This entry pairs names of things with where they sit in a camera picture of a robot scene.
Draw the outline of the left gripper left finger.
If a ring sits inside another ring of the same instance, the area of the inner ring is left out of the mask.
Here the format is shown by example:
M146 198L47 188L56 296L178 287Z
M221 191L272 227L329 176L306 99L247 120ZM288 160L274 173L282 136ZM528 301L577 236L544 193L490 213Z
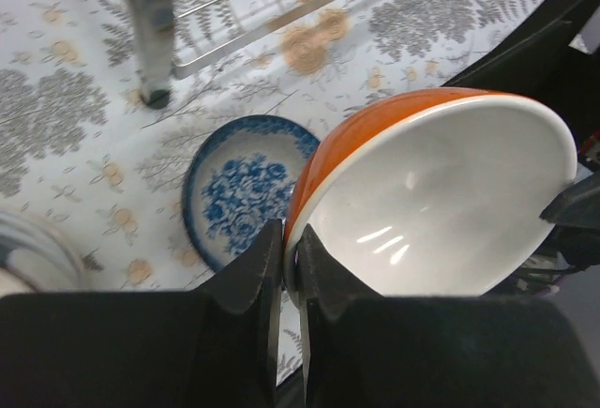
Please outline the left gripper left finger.
M190 291L1 300L5 407L271 407L282 224Z

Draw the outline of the orange bowl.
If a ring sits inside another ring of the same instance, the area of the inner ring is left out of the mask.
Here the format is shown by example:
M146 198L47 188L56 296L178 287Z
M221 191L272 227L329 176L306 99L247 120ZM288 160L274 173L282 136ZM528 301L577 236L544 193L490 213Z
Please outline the orange bowl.
M541 213L577 166L569 127L531 98L444 87L375 103L334 128L296 181L285 285L297 299L311 228L381 295L482 295L548 237Z

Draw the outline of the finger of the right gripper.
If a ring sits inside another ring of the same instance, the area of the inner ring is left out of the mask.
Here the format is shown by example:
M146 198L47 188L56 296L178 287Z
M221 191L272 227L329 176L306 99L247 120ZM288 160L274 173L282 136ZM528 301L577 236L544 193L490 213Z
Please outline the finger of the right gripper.
M599 176L590 175L559 193L540 219L570 228L599 229Z

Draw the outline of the teal bowl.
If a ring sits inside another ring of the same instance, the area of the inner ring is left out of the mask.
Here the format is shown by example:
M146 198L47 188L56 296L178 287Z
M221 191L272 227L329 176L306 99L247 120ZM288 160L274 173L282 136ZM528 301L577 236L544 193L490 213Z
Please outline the teal bowl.
M91 288L81 255L48 221L1 208L1 295Z

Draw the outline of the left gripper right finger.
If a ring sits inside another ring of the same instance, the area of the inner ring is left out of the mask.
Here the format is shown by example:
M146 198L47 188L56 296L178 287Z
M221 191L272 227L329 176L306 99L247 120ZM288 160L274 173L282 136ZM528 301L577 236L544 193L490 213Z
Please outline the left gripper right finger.
M309 407L595 407L599 381L538 297L385 297L325 249L298 245Z

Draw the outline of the blue floral white bowl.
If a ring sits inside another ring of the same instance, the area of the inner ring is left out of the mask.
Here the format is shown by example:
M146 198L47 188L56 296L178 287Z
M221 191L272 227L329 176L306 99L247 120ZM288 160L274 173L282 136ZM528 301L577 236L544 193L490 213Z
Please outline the blue floral white bowl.
M189 241L211 270L246 251L268 220L286 216L319 144L301 125L267 114L240 117L209 135L187 170L181 207Z

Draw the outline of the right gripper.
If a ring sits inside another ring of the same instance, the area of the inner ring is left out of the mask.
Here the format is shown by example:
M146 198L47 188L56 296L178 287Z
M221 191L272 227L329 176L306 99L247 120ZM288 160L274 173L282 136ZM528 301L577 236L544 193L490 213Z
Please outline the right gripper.
M571 46L599 0L545 0L515 31L446 86L537 99L571 129L580 181L599 170L599 52Z

